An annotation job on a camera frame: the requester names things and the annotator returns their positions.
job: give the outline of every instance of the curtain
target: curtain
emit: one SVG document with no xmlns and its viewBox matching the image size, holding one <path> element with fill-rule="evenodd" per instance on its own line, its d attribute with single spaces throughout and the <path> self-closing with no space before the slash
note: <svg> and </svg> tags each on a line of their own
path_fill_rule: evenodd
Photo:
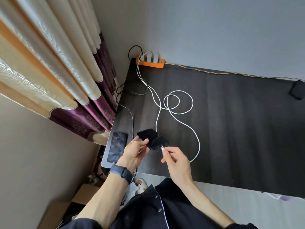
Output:
<svg viewBox="0 0 305 229">
<path fill-rule="evenodd" d="M 90 0 L 0 0 L 0 94 L 105 145 L 115 76 Z"/>
</svg>

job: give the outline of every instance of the black smartphone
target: black smartphone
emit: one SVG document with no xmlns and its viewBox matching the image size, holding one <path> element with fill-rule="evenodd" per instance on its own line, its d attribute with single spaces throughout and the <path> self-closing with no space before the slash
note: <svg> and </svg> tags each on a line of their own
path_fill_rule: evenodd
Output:
<svg viewBox="0 0 305 229">
<path fill-rule="evenodd" d="M 124 153 L 124 148 L 127 143 L 128 135 L 123 132 L 114 132 L 111 139 L 110 149 L 108 153 L 107 161 L 111 163 L 117 163 L 119 158 Z"/>
<path fill-rule="evenodd" d="M 164 146 L 169 143 L 167 139 L 162 137 L 152 128 L 138 132 L 137 135 L 141 140 L 145 140 L 146 138 L 148 138 L 149 142 L 147 144 L 147 147 L 150 150 L 156 150 L 158 148 L 161 148 L 161 146 Z"/>
</svg>

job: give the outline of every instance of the forearm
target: forearm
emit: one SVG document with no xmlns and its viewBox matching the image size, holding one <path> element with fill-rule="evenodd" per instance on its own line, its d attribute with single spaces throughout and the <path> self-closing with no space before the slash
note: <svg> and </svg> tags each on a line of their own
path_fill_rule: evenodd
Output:
<svg viewBox="0 0 305 229">
<path fill-rule="evenodd" d="M 184 185 L 181 190 L 194 207 L 199 209 L 222 228 L 234 223 L 234 221 L 205 196 L 192 181 L 187 185 Z"/>
<path fill-rule="evenodd" d="M 133 166 L 120 159 L 117 165 L 127 167 L 133 172 Z M 97 221 L 104 229 L 109 228 L 115 220 L 128 182 L 117 174 L 110 173 L 105 183 L 92 197 L 77 218 Z"/>
</svg>

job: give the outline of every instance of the cardboard box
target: cardboard box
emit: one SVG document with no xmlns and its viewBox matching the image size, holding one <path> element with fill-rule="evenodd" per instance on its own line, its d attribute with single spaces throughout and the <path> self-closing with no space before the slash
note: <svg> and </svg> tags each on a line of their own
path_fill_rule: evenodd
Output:
<svg viewBox="0 0 305 229">
<path fill-rule="evenodd" d="M 83 184 L 78 192 L 75 194 L 71 202 L 54 201 L 45 213 L 38 229 L 56 229 L 63 219 L 67 209 L 71 203 L 78 203 L 86 205 L 90 199 L 99 190 L 99 187 L 95 187 L 89 184 Z"/>
</svg>

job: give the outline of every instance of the black watch band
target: black watch band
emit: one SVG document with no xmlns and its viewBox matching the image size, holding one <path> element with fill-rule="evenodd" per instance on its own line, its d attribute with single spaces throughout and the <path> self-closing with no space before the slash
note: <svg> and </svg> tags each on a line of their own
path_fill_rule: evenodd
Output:
<svg viewBox="0 0 305 229">
<path fill-rule="evenodd" d="M 115 173 L 120 175 L 120 177 L 125 178 L 127 180 L 128 184 L 132 182 L 132 173 L 130 173 L 130 171 L 126 167 L 113 165 L 109 173 Z"/>
</svg>

